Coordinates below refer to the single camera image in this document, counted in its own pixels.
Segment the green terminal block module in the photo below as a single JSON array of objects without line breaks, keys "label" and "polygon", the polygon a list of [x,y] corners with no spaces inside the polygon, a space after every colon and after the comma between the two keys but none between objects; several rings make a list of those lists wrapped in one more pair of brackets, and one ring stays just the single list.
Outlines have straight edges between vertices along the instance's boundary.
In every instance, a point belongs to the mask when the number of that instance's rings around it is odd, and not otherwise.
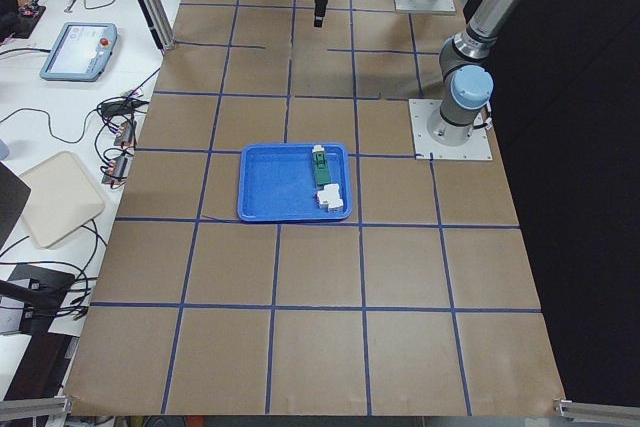
[{"label": "green terminal block module", "polygon": [[323,187],[331,183],[326,150],[322,145],[317,144],[312,148],[312,170],[316,186]]}]

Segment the blue plastic tray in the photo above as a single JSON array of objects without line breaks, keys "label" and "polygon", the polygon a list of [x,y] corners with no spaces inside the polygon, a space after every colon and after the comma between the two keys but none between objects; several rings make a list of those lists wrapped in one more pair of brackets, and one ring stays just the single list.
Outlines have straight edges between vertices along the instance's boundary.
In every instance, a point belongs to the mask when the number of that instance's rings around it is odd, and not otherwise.
[{"label": "blue plastic tray", "polygon": [[327,222],[348,218],[353,210],[348,151],[341,143],[326,150],[331,183],[338,183],[342,212],[321,209],[312,170],[313,143],[252,144],[240,157],[237,213],[245,222]]}]

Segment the white relay module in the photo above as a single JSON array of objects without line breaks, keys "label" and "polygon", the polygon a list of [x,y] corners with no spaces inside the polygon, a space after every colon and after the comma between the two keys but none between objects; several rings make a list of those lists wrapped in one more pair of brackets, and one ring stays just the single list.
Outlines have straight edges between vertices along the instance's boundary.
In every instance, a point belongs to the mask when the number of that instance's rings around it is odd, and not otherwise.
[{"label": "white relay module", "polygon": [[342,212],[345,208],[341,187],[338,183],[323,185],[316,192],[316,199],[319,207],[327,212]]}]

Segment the near teach pendant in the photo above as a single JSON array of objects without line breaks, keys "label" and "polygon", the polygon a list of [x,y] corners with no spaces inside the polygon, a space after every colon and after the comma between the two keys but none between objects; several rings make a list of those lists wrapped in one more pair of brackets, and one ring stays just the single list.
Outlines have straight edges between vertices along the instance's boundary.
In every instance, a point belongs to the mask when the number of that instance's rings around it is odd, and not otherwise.
[{"label": "near teach pendant", "polygon": [[40,78],[96,81],[105,70],[117,39],[118,30],[113,23],[65,23],[40,70]]}]

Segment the beige plastic tray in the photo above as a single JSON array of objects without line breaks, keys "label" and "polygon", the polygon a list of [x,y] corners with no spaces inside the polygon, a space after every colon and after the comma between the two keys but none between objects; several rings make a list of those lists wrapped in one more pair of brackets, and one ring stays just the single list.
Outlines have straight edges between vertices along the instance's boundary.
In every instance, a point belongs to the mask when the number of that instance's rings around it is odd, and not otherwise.
[{"label": "beige plastic tray", "polygon": [[31,190],[21,218],[41,248],[53,246],[105,208],[96,183],[72,152],[59,152],[19,178]]}]

